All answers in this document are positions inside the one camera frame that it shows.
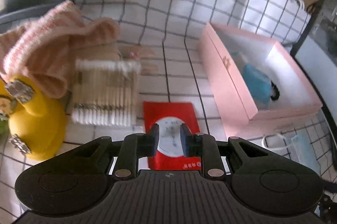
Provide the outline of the red envelope packet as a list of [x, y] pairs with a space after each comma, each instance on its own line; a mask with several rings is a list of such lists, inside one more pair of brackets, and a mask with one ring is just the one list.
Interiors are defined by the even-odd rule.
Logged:
[[151, 170], [200, 170], [201, 159], [183, 154], [180, 126], [185, 123], [191, 133], [200, 132], [193, 104], [190, 102], [143, 102], [146, 132], [152, 125], [159, 126], [156, 155], [148, 158]]

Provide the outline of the cotton swab pack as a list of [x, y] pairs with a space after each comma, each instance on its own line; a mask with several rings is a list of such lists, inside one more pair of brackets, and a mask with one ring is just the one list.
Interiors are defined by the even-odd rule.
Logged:
[[141, 68], [140, 62], [133, 60], [77, 59], [72, 121], [96, 126], [135, 125]]

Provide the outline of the blue tissue pack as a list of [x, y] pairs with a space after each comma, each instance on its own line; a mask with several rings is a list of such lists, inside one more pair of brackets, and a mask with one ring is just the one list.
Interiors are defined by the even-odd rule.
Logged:
[[251, 65], [241, 52], [234, 52], [231, 54], [231, 57], [252, 98], [261, 104], [268, 104], [272, 95], [272, 85], [269, 76]]

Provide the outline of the yellow rubber toy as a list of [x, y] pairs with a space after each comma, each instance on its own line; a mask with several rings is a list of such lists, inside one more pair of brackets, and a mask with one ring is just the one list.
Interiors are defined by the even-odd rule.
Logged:
[[8, 122], [8, 142], [32, 160], [48, 160], [63, 144], [68, 122], [63, 104], [28, 77], [1, 80], [1, 118]]

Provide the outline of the pink striped towel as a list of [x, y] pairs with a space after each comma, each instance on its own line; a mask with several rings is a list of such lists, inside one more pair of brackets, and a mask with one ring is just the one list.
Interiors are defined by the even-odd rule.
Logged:
[[39, 19], [1, 34], [1, 78], [33, 80], [51, 98], [63, 97], [71, 81], [76, 51], [114, 45], [120, 27], [111, 18], [83, 21], [79, 7], [66, 0]]

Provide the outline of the blue face mask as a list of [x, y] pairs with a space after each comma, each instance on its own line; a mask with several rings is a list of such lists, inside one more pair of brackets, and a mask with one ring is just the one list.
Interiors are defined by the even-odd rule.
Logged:
[[268, 148], [266, 146], [266, 136], [263, 136], [261, 140], [261, 146], [273, 152], [281, 151], [283, 149], [292, 149], [295, 152], [298, 162], [300, 164], [310, 168], [320, 176], [320, 164], [316, 159], [314, 149], [310, 143], [310, 139], [304, 132], [299, 132], [294, 137], [290, 138], [285, 137], [281, 133], [274, 135], [274, 137], [281, 139], [285, 143], [285, 146]]

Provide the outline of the pink cardboard box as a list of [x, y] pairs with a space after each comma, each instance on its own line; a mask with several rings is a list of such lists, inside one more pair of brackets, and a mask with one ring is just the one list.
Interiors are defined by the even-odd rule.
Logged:
[[207, 23], [199, 55], [227, 136], [271, 135], [314, 117], [322, 102], [276, 40]]

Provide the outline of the white black grid tablecloth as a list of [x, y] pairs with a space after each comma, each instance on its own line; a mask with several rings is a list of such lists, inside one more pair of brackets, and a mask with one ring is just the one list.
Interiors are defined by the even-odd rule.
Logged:
[[84, 21], [110, 17], [120, 24], [122, 49], [139, 44], [156, 71], [140, 78], [140, 101], [190, 102], [200, 129], [218, 140], [224, 131], [197, 51], [207, 22], [272, 37], [288, 48], [310, 15], [288, 0], [75, 0]]

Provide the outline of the glass side computer case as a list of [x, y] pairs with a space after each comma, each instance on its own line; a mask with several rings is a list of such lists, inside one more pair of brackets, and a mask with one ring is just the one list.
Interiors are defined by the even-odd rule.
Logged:
[[310, 79], [336, 134], [336, 0], [318, 0], [291, 55]]

